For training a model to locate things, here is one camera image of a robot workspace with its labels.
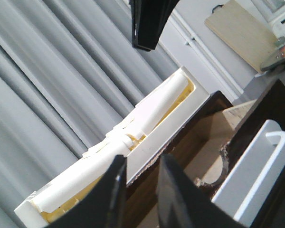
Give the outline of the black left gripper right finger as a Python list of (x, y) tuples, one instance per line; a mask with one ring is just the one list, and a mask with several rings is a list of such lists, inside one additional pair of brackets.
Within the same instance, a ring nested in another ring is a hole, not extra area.
[(199, 190), (170, 154), (160, 159), (157, 211), (161, 228), (241, 228)]

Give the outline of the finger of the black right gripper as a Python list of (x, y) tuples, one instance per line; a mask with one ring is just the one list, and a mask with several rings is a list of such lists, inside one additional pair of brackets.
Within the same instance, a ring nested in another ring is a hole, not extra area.
[(156, 49), (165, 24), (179, 0), (131, 0), (132, 46)]

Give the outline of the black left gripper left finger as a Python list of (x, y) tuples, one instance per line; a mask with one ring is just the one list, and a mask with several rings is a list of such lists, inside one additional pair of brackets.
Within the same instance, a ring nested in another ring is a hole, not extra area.
[(87, 196), (48, 227), (121, 228), (126, 197), (126, 168), (126, 157), (116, 155)]

